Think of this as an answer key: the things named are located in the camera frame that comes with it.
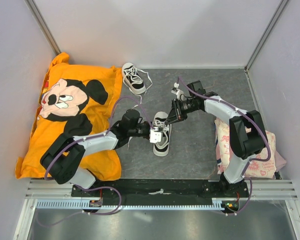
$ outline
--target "orange cloth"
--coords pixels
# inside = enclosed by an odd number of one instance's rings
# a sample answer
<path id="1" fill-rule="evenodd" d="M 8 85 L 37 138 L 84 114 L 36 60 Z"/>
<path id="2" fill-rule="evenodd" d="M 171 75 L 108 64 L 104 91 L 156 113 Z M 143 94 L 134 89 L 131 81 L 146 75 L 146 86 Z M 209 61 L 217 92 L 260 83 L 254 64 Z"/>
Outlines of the orange cloth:
<path id="1" fill-rule="evenodd" d="M 59 54 L 45 75 L 29 149 L 25 158 L 18 158 L 15 167 L 17 179 L 44 177 L 46 170 L 40 159 L 61 133 L 84 136 L 109 127 L 108 118 L 121 93 L 121 68 L 70 65 L 68 61 L 68 54 Z M 114 150 L 86 156 L 80 167 L 102 181 L 121 176 L 120 161 Z"/>

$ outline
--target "pillow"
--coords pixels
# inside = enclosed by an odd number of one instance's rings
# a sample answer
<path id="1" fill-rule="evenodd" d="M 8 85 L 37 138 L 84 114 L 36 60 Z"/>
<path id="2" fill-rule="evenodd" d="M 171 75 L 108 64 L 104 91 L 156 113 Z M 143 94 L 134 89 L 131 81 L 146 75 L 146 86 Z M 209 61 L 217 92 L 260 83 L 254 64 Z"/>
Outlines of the pillow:
<path id="1" fill-rule="evenodd" d="M 223 173 L 230 162 L 234 152 L 230 147 L 230 128 L 229 126 L 217 118 L 215 121 L 215 135 L 216 135 L 216 159 L 218 165 L 218 174 Z M 272 178 L 276 171 L 275 152 L 276 152 L 276 136 L 265 131 L 268 143 L 270 146 L 271 158 L 267 162 L 251 161 L 248 169 L 245 172 L 246 177 L 255 178 Z M 268 156 L 268 151 L 264 148 L 256 155 L 257 159 L 265 159 Z"/>
<path id="2" fill-rule="evenodd" d="M 45 75 L 29 149 L 16 164 L 17 179 L 44 177 L 46 170 L 40 159 L 61 133 L 84 136 L 109 127 L 108 118 L 121 93 L 121 68 L 70 65 L 68 61 L 68 54 L 59 54 Z M 80 167 L 102 181 L 121 176 L 120 161 L 114 150 L 86 156 Z"/>

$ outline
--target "black cartoon nose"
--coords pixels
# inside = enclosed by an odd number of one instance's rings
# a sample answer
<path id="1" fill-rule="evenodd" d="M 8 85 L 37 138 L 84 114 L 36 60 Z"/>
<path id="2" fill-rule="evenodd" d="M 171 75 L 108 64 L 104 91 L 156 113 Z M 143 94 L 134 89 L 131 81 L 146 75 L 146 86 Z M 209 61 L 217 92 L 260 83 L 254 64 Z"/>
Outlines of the black cartoon nose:
<path id="1" fill-rule="evenodd" d="M 52 94 L 48 98 L 48 105 L 53 105 L 56 103 L 56 101 L 57 101 L 57 96 Z"/>

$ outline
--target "black and white sneaker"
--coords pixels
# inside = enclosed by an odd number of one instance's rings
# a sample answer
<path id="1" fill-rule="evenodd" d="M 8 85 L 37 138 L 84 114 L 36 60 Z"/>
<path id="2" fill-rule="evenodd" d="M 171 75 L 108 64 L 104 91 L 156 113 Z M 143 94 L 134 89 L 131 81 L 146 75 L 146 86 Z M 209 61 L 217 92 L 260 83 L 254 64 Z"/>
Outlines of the black and white sneaker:
<path id="1" fill-rule="evenodd" d="M 123 83 L 130 89 L 130 91 L 140 97 L 140 104 L 142 103 L 141 94 L 146 93 L 147 90 L 152 86 L 152 80 L 147 71 L 136 68 L 132 63 L 127 62 L 122 66 L 122 77 Z M 151 82 L 150 86 L 146 88 L 144 81 L 140 77 L 138 72 L 147 74 L 149 81 Z"/>
<path id="2" fill-rule="evenodd" d="M 168 155 L 169 143 L 172 130 L 172 124 L 165 125 L 165 120 L 168 114 L 164 111 L 159 111 L 155 114 L 153 119 L 153 126 L 163 128 L 162 139 L 153 146 L 153 153 L 159 157 L 164 157 Z"/>

